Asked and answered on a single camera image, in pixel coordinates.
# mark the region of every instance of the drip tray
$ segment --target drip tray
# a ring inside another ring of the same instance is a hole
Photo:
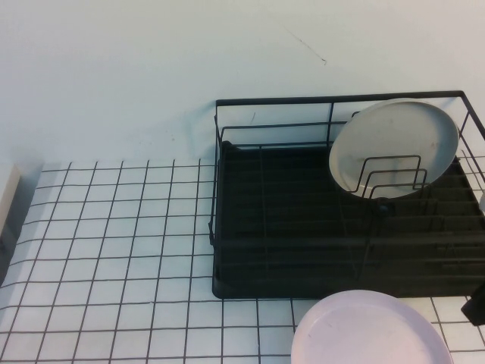
[[[329,151],[222,143],[216,296],[452,296],[485,280],[485,219],[457,158],[422,190],[366,200],[335,184]]]

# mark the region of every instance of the countertop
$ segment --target countertop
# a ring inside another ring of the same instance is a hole
[[[213,296],[213,173],[200,160],[46,165],[0,288],[2,362],[290,363],[316,301]],[[466,299],[403,301],[455,364],[483,363]]]

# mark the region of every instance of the plate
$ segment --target plate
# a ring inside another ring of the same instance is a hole
[[[441,176],[457,148],[458,129],[441,108],[393,99],[366,108],[343,127],[330,150],[330,172],[356,196],[400,197]]]
[[[452,364],[431,323],[398,299],[369,290],[329,296],[303,317],[292,364]]]

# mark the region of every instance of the white wall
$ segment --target white wall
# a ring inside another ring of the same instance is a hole
[[[217,98],[463,89],[485,118],[483,19],[481,0],[2,1],[0,159],[207,156]]]

